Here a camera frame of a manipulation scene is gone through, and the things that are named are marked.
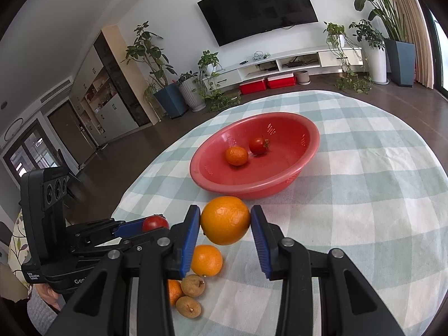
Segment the bowl rim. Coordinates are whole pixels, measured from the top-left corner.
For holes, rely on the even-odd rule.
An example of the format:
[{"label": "bowl rim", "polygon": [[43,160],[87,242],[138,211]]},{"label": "bowl rim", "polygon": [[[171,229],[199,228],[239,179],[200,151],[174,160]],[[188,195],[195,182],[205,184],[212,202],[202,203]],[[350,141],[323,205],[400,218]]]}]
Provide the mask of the bowl rim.
[{"label": "bowl rim", "polygon": [[[199,168],[199,155],[198,151],[201,148],[201,146],[205,145],[208,141],[212,140],[214,136],[221,135],[222,133],[232,129],[234,126],[237,126],[243,122],[246,121],[253,121],[257,120],[259,117],[288,117],[290,119],[293,119],[297,122],[300,122],[305,126],[305,128],[310,133],[310,143],[308,145],[308,148],[303,153],[302,157],[297,160],[293,165],[291,165],[289,168],[285,169],[284,171],[276,174],[275,176],[266,178],[262,181],[258,182],[252,182],[247,184],[241,184],[241,185],[223,185],[216,182],[212,182],[211,180],[205,178],[200,173]],[[190,176],[193,179],[193,181],[201,188],[214,192],[214,193],[227,193],[227,194],[246,194],[246,193],[252,193],[252,192],[258,192],[263,191],[264,189],[272,188],[280,183],[285,182],[286,180],[290,179],[293,176],[296,176],[302,168],[314,157],[314,155],[317,153],[317,150],[319,149],[320,144],[320,133],[319,130],[314,122],[312,122],[310,119],[299,115],[294,114],[292,112],[268,112],[264,114],[258,114],[253,115],[250,117],[246,117],[244,119],[238,120],[230,125],[225,126],[221,130],[215,132],[214,134],[210,135],[210,137],[205,140],[201,144],[201,146],[196,149],[191,162],[190,162]]]}]

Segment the metal screw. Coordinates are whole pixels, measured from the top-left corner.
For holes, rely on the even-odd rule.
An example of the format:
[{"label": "metal screw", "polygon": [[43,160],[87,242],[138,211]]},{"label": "metal screw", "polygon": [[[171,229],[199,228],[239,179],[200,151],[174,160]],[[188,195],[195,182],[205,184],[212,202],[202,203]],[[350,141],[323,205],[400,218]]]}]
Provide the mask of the metal screw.
[{"label": "metal screw", "polygon": [[120,257],[120,252],[116,249],[108,252],[109,259],[118,259],[119,257]]},{"label": "metal screw", "polygon": [[293,246],[294,242],[295,241],[293,239],[291,239],[290,237],[284,237],[283,239],[281,239],[281,244],[283,246],[287,246],[287,247]]},{"label": "metal screw", "polygon": [[158,246],[168,246],[171,241],[167,237],[161,237],[157,240]]},{"label": "metal screw", "polygon": [[344,256],[344,252],[343,252],[341,249],[333,249],[333,250],[332,250],[332,255],[333,255],[335,258],[340,259],[340,258],[342,258],[342,257]]}]

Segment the tall blue flower pot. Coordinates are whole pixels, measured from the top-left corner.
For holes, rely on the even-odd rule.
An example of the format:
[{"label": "tall blue flower pot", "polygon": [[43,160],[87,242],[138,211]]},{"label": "tall blue flower pot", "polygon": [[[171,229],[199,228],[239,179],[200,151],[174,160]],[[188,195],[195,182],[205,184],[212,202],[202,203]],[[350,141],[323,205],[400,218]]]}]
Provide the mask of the tall blue flower pot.
[{"label": "tall blue flower pot", "polygon": [[176,83],[172,83],[154,94],[157,101],[172,119],[182,116],[188,111],[179,87]]},{"label": "tall blue flower pot", "polygon": [[415,75],[415,45],[384,39],[391,65],[392,81],[401,87],[412,87]]}]

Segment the white tv cabinet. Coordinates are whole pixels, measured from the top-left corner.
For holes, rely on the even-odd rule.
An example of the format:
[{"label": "white tv cabinet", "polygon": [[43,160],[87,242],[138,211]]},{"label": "white tv cabinet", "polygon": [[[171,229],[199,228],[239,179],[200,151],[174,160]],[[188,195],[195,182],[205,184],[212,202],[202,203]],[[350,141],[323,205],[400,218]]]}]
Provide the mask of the white tv cabinet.
[{"label": "white tv cabinet", "polygon": [[[353,70],[360,70],[363,64],[361,48],[353,50],[350,47],[344,47],[342,50],[345,52],[350,65],[353,66]],[[301,60],[310,63],[299,67],[286,67],[285,64],[294,58],[296,58],[296,61]],[[310,74],[330,73],[331,71],[337,71],[342,66],[340,58],[337,58],[328,46],[289,50],[275,53],[266,59],[256,61],[252,60],[252,57],[246,58],[246,60],[248,62],[245,64],[234,64],[218,71],[220,75],[214,78],[215,84],[220,85],[220,89],[226,91],[226,88],[230,89],[243,82],[247,83],[252,80],[259,80],[260,78],[271,75],[310,70],[313,68],[316,69],[310,71]],[[273,69],[266,70],[265,68],[269,66]]]}]

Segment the checkered tablecloth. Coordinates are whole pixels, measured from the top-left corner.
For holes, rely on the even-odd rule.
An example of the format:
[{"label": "checkered tablecloth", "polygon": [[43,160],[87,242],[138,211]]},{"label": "checkered tablecloth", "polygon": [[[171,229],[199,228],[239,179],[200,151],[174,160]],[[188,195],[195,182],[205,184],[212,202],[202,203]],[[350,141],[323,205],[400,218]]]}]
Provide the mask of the checkered tablecloth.
[{"label": "checkered tablecloth", "polygon": [[[228,109],[160,154],[126,191],[113,217],[129,221],[163,213],[174,224],[190,204],[203,209],[217,195],[190,177],[196,149],[230,123],[274,111],[312,120],[321,135],[319,152],[287,189],[246,204],[261,204],[269,222],[309,249],[343,249],[406,335],[421,335],[448,288],[448,179],[410,126],[367,103],[305,91]],[[210,242],[200,231],[201,243]],[[189,320],[174,310],[176,335],[273,336],[281,282],[265,279],[251,231],[219,248],[225,265],[207,279],[199,298],[203,314]],[[314,334],[319,335],[317,282],[313,288]]]}]

